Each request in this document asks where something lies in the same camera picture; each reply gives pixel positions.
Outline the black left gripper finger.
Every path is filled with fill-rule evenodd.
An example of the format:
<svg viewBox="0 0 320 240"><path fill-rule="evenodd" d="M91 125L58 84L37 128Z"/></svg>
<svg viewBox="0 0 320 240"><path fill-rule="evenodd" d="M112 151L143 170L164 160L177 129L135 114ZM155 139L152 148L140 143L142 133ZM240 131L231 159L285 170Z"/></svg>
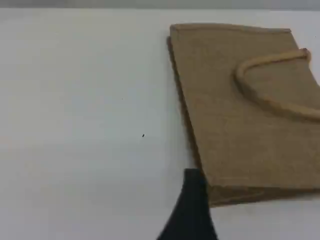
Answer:
<svg viewBox="0 0 320 240"><path fill-rule="evenodd" d="M183 172L182 189L158 240L217 240L210 215L206 180L196 168Z"/></svg>

